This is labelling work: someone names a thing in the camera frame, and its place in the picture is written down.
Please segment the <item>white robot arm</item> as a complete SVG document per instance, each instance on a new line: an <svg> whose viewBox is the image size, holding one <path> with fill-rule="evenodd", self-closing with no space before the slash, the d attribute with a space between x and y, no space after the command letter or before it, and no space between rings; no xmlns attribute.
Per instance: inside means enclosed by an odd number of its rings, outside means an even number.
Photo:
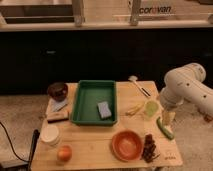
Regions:
<svg viewBox="0 0 213 171"><path fill-rule="evenodd" d="M165 125L173 110L185 100L196 105L206 121L213 121L213 88L203 83L205 78L205 68L198 63L190 63L165 74L165 87L159 93Z"/></svg>

